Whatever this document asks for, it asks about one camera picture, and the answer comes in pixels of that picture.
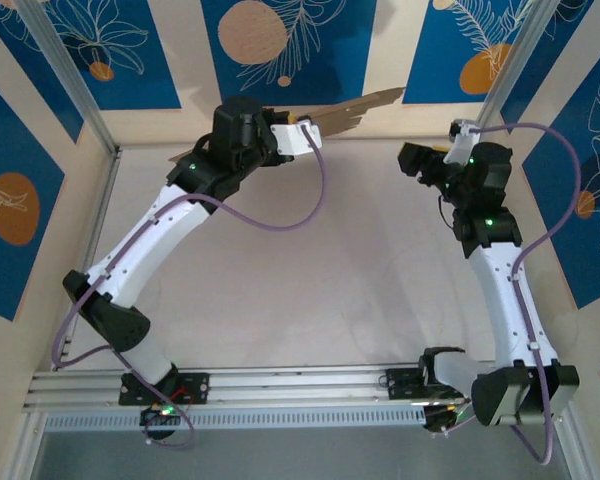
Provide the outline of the slanted aluminium frame post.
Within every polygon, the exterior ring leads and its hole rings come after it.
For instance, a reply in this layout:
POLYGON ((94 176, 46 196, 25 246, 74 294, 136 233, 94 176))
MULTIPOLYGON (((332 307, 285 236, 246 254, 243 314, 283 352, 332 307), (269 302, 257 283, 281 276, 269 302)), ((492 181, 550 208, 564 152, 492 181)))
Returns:
POLYGON ((516 123, 539 91, 594 0, 528 0, 510 55, 475 121, 479 127, 516 123))
POLYGON ((67 95, 95 137, 114 158, 119 147, 109 131, 100 109, 61 37, 37 0, 14 0, 16 10, 29 33, 53 69, 67 95))

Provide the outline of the brown cardboard paper box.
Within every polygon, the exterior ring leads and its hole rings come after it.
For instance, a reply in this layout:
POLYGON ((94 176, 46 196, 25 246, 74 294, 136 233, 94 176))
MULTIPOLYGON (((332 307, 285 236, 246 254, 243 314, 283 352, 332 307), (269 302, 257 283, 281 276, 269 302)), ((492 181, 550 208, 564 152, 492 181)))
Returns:
MULTIPOLYGON (((342 103, 337 103, 327 107, 321 107, 317 110, 306 112, 298 116, 300 117, 300 121, 310 120, 312 123, 316 124, 319 127, 323 141, 326 137, 338 135, 356 128, 361 123, 363 116, 368 111, 394 103, 402 92, 402 88, 381 90, 371 94, 363 95, 353 100, 344 101, 342 103)), ((276 108, 272 109, 276 111, 288 111, 276 108)), ((176 163, 177 160, 184 157, 185 154, 191 152, 193 147, 186 152, 172 157, 170 161, 172 163, 176 163)))

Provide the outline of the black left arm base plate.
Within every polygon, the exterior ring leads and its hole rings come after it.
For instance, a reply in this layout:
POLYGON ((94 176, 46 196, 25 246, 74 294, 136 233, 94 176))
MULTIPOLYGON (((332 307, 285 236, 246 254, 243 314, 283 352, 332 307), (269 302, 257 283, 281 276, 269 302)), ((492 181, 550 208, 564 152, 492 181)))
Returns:
MULTIPOLYGON (((208 373, 179 372, 160 381, 154 388, 177 405, 204 405, 209 394, 208 373)), ((149 406, 161 399, 132 373, 123 374, 118 404, 149 406)))

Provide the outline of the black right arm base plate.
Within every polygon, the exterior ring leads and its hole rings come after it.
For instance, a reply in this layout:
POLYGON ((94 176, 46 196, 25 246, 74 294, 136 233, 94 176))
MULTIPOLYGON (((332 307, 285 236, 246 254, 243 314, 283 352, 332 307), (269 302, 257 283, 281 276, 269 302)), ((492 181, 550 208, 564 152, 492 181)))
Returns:
POLYGON ((390 400, 464 400, 458 390, 437 382, 428 383, 420 368, 389 368, 379 377, 379 385, 388 392, 390 400))

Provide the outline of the aluminium frame leg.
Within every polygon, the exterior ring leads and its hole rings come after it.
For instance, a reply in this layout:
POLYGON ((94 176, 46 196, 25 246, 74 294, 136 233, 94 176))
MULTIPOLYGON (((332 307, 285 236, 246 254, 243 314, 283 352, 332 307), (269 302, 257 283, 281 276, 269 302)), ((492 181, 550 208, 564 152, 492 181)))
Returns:
POLYGON ((20 415, 2 480, 31 480, 47 418, 47 413, 40 412, 20 415))
POLYGON ((586 464, 578 438, 567 420, 555 423, 556 434, 564 455, 571 480, 589 480, 586 464))

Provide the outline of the aluminium table side rail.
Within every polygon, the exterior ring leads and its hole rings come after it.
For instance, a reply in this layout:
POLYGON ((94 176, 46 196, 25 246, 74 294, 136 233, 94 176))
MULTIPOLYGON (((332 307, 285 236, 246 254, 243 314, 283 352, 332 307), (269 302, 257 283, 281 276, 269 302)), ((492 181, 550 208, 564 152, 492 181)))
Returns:
MULTIPOLYGON (((117 148, 115 153, 111 156, 111 161, 106 169, 105 182, 103 184, 98 202, 96 204, 97 209, 94 220, 88 230, 88 243, 86 253, 82 262, 83 268, 89 268, 92 265, 95 257, 96 249, 101 236, 104 220, 108 210, 110 198, 113 192, 115 179, 119 170, 121 149, 117 148)), ((74 301, 71 301, 71 306, 61 321, 61 324, 54 336, 51 346, 51 369, 53 371, 64 369, 69 366, 75 365, 92 355, 100 352, 110 351, 111 348, 107 345, 99 345, 91 350, 87 350, 84 353, 79 354, 76 358, 67 360, 65 357, 65 347, 70 344, 72 340, 72 331, 75 329, 76 319, 79 317, 79 308, 76 306, 74 301)))

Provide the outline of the horizontal aluminium mounting rail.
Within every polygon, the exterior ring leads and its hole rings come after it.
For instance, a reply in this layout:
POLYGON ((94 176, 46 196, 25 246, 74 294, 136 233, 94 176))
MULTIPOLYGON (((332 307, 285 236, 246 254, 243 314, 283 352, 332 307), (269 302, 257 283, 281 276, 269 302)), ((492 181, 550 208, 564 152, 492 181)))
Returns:
MULTIPOLYGON (((191 409, 388 405, 379 377, 415 363, 322 367, 209 368, 209 394, 191 409)), ((23 402, 25 412, 121 410, 121 370, 36 372, 23 402)))

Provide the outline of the black controller board with LED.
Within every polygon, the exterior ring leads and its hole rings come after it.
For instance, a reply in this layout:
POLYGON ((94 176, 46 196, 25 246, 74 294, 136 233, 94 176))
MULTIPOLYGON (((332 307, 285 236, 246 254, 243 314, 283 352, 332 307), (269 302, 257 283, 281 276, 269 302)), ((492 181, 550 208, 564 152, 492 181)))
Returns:
POLYGON ((175 433, 173 427, 179 423, 180 417, 172 406, 153 404, 140 412, 139 424, 149 442, 167 439, 175 433))
POLYGON ((424 414, 424 428, 432 436, 448 436, 475 418, 472 402, 425 406, 424 414))

